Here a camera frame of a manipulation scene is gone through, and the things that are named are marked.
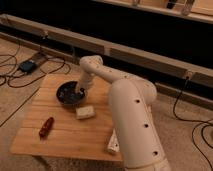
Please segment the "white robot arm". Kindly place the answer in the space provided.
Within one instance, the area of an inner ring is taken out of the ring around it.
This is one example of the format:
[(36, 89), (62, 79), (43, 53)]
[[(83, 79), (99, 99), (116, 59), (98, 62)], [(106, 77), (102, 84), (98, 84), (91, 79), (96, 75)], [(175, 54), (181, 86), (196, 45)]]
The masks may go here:
[(111, 84), (108, 102), (125, 171), (171, 171), (150, 111), (155, 85), (139, 76), (103, 65), (99, 55), (80, 59), (78, 88), (88, 90), (98, 76)]

